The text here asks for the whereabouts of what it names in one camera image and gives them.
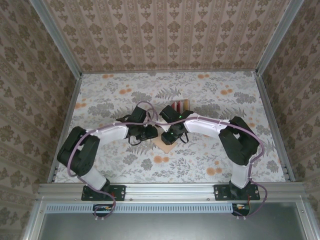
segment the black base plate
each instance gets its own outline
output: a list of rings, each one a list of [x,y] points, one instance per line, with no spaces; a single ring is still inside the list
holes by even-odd
[[[248,194],[250,196],[250,201],[260,200],[258,186],[254,184],[250,184],[247,188],[246,194],[244,194],[238,199],[235,199],[231,196],[229,184],[217,184],[213,186],[213,189],[214,189],[214,196],[216,201],[230,201],[230,200],[248,201]]]
[[[111,185],[108,193],[114,196],[116,201],[124,201],[126,196],[126,186]],[[81,200],[82,201],[112,201],[111,197],[102,193],[97,193],[96,191],[93,191],[88,186],[83,187]]]

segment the wall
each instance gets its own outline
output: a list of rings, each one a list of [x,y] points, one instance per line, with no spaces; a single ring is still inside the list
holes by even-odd
[[[289,0],[45,0],[83,72],[254,69]]]
[[[75,79],[27,0],[0,1],[0,239],[19,239],[47,181]]]
[[[320,218],[320,1],[305,0],[263,79],[297,181]]]

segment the floral mat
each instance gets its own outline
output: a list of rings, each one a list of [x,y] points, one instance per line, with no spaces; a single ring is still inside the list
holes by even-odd
[[[190,109],[216,118],[243,118],[265,146],[254,163],[258,182],[284,182],[266,113],[253,72],[163,72],[84,74],[69,131],[94,129],[130,114],[139,101],[151,102],[159,113],[174,100],[190,100]],[[151,140],[131,146],[127,139],[100,146],[94,166],[112,183],[228,182],[231,161],[219,139],[190,133],[168,154]],[[73,183],[60,164],[55,182]]]

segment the floral tablecloth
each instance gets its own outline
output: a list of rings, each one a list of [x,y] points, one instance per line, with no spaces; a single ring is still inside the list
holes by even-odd
[[[70,124],[93,129],[130,114],[139,101],[151,102],[158,113],[174,100],[190,100],[190,109],[216,119],[242,117],[265,146],[252,177],[259,182],[284,182],[283,171],[253,72],[161,72],[85,74]],[[168,154],[151,140],[131,146],[127,139],[100,146],[94,166],[112,183],[228,182],[231,161],[219,139],[190,133]],[[56,183],[69,177],[60,164]]]

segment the robotic arm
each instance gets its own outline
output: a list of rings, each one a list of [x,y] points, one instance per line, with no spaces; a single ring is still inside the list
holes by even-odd
[[[88,135],[81,143],[81,149],[79,148],[75,151],[70,169],[96,190],[109,192],[109,180],[93,167],[98,146],[99,144],[105,145],[115,140],[126,138],[128,138],[131,144],[130,139],[132,136],[135,136],[136,140],[140,142],[157,137],[158,131],[154,126],[149,124],[132,124],[143,123],[146,116],[146,111],[137,106],[131,115],[117,119],[118,123],[128,124],[113,124],[113,126],[105,130],[96,131]],[[188,141],[188,133],[200,133],[219,138],[227,156],[232,161],[232,177],[228,188],[228,191],[230,191],[229,195],[234,200],[240,200],[243,196],[248,198],[247,188],[250,186],[248,178],[250,159],[257,152],[259,142],[243,131],[221,124],[221,122],[228,123],[252,133],[251,129],[240,117],[234,117],[232,120],[217,120],[202,117],[189,110],[179,114],[169,105],[161,111],[160,116],[167,123],[173,123],[169,128],[165,126],[162,127],[165,132],[161,135],[161,139],[166,145],[171,145],[177,139],[181,139],[183,134],[185,134]],[[65,166],[68,165],[71,152],[85,133],[86,130],[79,126],[72,129],[58,153],[57,159],[59,162]]]

